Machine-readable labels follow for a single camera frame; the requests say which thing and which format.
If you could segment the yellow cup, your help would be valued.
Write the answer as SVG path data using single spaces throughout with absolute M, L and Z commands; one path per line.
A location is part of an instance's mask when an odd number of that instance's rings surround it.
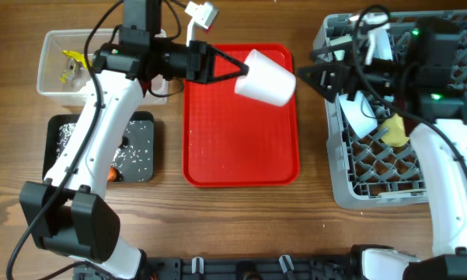
M 391 147 L 402 147 L 408 141 L 403 119 L 398 114 L 393 114 L 379 127 L 382 133 L 381 140 Z

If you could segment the light blue bowl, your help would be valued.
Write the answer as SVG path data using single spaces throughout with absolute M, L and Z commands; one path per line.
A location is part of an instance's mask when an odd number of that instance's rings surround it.
M 364 138 L 378 127 L 378 120 L 361 91 L 356 92 L 353 101 L 348 100 L 347 97 L 348 94 L 339 96 L 340 107 L 355 135 Z

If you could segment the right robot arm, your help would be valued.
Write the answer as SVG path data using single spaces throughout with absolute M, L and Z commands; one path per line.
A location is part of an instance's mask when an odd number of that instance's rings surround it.
M 341 279 L 467 279 L 467 18 L 327 16 L 298 76 L 326 102 L 333 197 L 343 208 L 426 202 L 432 256 L 355 245 L 316 260 Z

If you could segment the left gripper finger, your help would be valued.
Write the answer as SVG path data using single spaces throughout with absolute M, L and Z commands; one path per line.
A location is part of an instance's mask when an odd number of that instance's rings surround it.
M 234 65 L 238 68 L 236 72 L 225 73 L 223 76 L 244 76 L 249 72 L 249 66 L 243 62 L 237 60 L 236 58 L 224 53 L 223 51 L 217 49 L 216 47 L 208 44 L 207 46 L 207 75 L 216 76 L 216 57 L 221 57 L 222 60 L 227 61 L 228 63 Z
M 208 71 L 207 82 L 208 83 L 216 83 L 216 82 L 223 82 L 229 79 L 236 79 L 240 76 L 247 75 L 249 72 L 248 68 L 241 68 L 237 72 L 230 72 L 224 75 L 215 75 L 214 69 L 210 69 Z

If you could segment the orange carrot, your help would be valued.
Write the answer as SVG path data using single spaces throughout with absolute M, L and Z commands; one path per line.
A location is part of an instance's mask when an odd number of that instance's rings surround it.
M 115 169 L 113 166 L 110 167 L 108 176 L 107 176 L 107 181 L 108 182 L 117 182 L 120 179 L 120 173 L 117 169 Z

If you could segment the light blue plate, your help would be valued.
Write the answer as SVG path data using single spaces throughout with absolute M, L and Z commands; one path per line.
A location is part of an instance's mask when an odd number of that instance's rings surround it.
M 379 27 L 368 31 L 369 48 L 365 64 L 370 65 L 374 58 L 392 61 L 392 49 L 386 28 Z

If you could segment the yellow foil wrapper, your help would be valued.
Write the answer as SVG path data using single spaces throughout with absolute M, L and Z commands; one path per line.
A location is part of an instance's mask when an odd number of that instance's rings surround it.
M 63 50 L 62 54 L 67 58 L 64 71 L 59 79 L 66 83 L 69 82 L 86 82 L 89 79 L 85 56 L 77 51 Z

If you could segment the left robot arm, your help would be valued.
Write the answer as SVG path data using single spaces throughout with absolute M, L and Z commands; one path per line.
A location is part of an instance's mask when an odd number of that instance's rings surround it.
M 219 82 L 214 64 L 221 52 L 203 41 L 161 37 L 160 1 L 120 6 L 119 37 L 83 52 L 92 82 L 68 144 L 41 182 L 23 185 L 23 238 L 113 279 L 151 279 L 146 253 L 122 239 L 120 219 L 105 202 L 111 163 L 154 77 Z

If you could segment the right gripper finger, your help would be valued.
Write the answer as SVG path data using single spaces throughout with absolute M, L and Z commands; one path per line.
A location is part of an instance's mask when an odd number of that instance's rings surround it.
M 329 55 L 333 60 L 342 61 L 347 51 L 351 51 L 352 43 L 350 41 L 328 46 L 328 47 L 321 47 L 320 49 L 316 49 L 311 51 L 310 58 L 314 61 L 323 61 L 321 55 Z
M 349 72 L 350 67 L 343 63 L 325 62 L 301 67 L 297 70 L 297 76 L 324 99 L 334 103 L 336 96 L 344 88 Z

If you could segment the green bowl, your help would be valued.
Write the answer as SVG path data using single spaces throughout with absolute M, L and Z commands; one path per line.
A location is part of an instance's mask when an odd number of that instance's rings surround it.
M 336 39 L 331 40 L 329 42 L 329 45 L 331 47 L 333 47 L 333 46 L 348 43 L 348 42 L 351 42 L 351 41 L 352 41 L 352 37 L 350 36 L 350 34 L 347 34 L 346 36 L 338 37 Z M 346 51 L 334 51 L 333 54 L 334 54 L 335 59 L 337 61 L 342 61 L 344 59 L 344 57 L 345 57 Z

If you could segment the pink cup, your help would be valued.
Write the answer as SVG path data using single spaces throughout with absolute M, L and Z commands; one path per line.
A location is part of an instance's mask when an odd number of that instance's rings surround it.
M 256 49 L 249 52 L 244 63 L 249 71 L 237 78 L 236 94 L 277 107 L 292 98 L 296 87 L 294 74 Z

